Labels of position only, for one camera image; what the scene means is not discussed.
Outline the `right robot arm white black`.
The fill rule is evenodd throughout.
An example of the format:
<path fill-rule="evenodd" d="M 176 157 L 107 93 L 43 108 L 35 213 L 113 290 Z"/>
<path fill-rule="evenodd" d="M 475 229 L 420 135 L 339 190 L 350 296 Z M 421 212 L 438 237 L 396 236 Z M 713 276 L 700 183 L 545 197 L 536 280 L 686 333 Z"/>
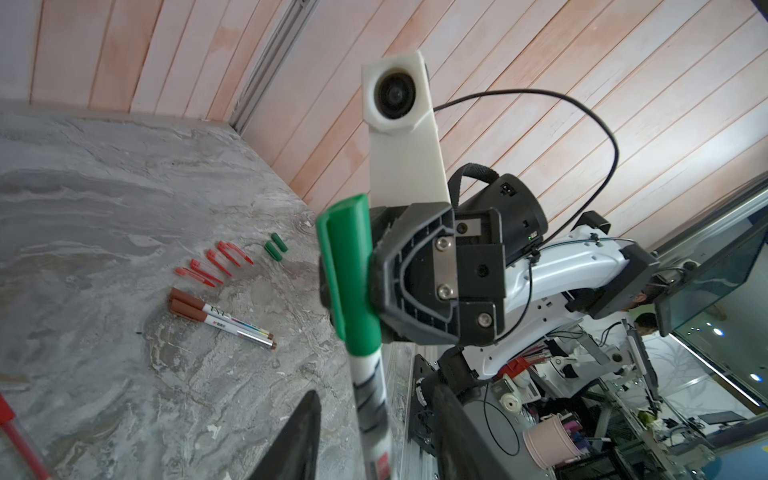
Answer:
<path fill-rule="evenodd" d="M 321 300 L 352 361 L 363 430 L 387 409 L 384 344 L 457 347 L 443 379 L 462 393 L 552 330 L 624 308 L 656 269 L 593 211 L 546 243 L 541 206 L 511 174 L 467 164 L 448 192 L 445 202 L 375 208 L 357 195 L 317 219 Z"/>

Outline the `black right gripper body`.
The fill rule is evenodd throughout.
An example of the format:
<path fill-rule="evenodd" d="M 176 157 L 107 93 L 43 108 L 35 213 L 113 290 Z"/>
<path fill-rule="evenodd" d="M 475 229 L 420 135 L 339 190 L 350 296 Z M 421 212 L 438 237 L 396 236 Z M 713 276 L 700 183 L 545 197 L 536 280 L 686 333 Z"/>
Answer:
<path fill-rule="evenodd" d="M 452 211 L 458 300 L 457 344 L 485 346 L 503 323 L 506 296 L 501 218 L 494 209 Z"/>

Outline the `green marker cap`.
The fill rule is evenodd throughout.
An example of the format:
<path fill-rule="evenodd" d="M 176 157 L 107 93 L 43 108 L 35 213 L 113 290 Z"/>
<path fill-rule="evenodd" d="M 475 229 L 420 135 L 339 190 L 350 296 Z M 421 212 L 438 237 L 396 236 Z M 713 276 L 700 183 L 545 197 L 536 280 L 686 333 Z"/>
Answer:
<path fill-rule="evenodd" d="M 269 256 L 276 262 L 281 262 L 283 260 L 283 256 L 281 252 L 272 241 L 268 241 L 264 245 L 264 249 L 269 254 Z"/>
<path fill-rule="evenodd" d="M 284 240 L 280 237 L 278 233 L 276 232 L 272 233 L 271 239 L 282 253 L 286 253 L 289 250 L 288 246 L 285 244 Z"/>

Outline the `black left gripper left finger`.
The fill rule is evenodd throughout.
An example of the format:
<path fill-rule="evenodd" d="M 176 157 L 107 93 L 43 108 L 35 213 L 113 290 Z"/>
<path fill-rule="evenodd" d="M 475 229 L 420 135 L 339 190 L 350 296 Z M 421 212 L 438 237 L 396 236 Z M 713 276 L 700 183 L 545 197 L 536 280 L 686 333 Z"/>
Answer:
<path fill-rule="evenodd" d="M 313 480 L 320 445 L 321 403 L 307 392 L 248 477 L 249 480 Z"/>

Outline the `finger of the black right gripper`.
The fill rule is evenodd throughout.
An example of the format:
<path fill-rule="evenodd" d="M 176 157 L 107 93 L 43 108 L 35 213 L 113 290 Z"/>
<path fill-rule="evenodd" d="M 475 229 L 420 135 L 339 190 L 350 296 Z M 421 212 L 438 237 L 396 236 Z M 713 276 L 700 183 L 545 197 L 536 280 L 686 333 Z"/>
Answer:
<path fill-rule="evenodd" d="M 318 261 L 318 271 L 319 271 L 319 298 L 322 306 L 328 310 L 329 312 L 332 311 L 332 300 L 331 300 L 331 294 L 330 294 L 330 288 L 328 285 L 327 275 L 326 275 L 326 269 L 324 260 L 322 257 L 319 257 Z"/>
<path fill-rule="evenodd" d="M 374 207 L 369 295 L 388 342 L 455 345 L 458 301 L 437 294 L 434 241 L 455 233 L 448 202 Z"/>

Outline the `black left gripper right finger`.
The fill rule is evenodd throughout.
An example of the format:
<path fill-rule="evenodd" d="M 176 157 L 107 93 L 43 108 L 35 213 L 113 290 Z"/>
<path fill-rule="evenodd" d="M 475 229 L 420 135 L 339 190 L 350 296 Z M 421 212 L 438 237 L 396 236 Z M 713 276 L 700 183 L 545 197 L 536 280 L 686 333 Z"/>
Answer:
<path fill-rule="evenodd" d="M 439 478 L 511 479 L 446 385 L 435 388 L 432 400 L 433 444 Z"/>

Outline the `red pen cap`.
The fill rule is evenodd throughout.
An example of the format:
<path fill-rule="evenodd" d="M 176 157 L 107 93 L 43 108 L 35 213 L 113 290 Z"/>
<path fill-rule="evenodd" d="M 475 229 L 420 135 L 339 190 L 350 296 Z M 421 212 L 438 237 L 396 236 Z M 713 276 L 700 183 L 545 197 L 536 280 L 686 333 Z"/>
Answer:
<path fill-rule="evenodd" d="M 238 260 L 242 260 L 250 265 L 254 264 L 254 261 L 249 257 L 247 253 L 245 253 L 241 248 L 239 248 L 237 245 L 235 245 L 232 242 L 228 242 L 233 250 L 233 256 Z"/>
<path fill-rule="evenodd" d="M 217 243 L 217 249 L 236 267 L 238 268 L 241 267 L 241 264 L 239 263 L 239 261 L 233 256 L 233 250 L 228 242 L 219 241 Z"/>
<path fill-rule="evenodd" d="M 219 261 L 218 253 L 213 249 L 208 249 L 206 251 L 206 258 L 210 263 L 212 263 L 219 271 L 227 275 L 228 277 L 231 277 L 231 272 Z"/>
<path fill-rule="evenodd" d="M 223 284 L 223 281 L 221 279 L 219 279 L 218 277 L 206 271 L 199 260 L 192 259 L 189 262 L 189 269 L 195 272 L 197 275 L 201 276 L 202 278 L 205 278 L 207 282 L 210 282 L 214 285 Z"/>
<path fill-rule="evenodd" d="M 216 287 L 216 284 L 214 282 L 212 282 L 211 280 L 209 280 L 207 277 L 205 277 L 205 276 L 203 276 L 203 275 L 201 275 L 201 274 L 199 274 L 199 273 L 197 273 L 197 272 L 195 272 L 195 271 L 193 271 L 193 270 L 191 270 L 189 268 L 177 267 L 177 268 L 174 269 L 174 272 L 175 272 L 176 275 L 178 275 L 180 277 L 185 277 L 185 278 L 193 279 L 193 280 L 195 280 L 195 281 L 197 281 L 199 283 L 202 283 L 202 284 L 204 284 L 206 286 L 209 286 L 209 287 L 212 287 L 212 288 Z"/>

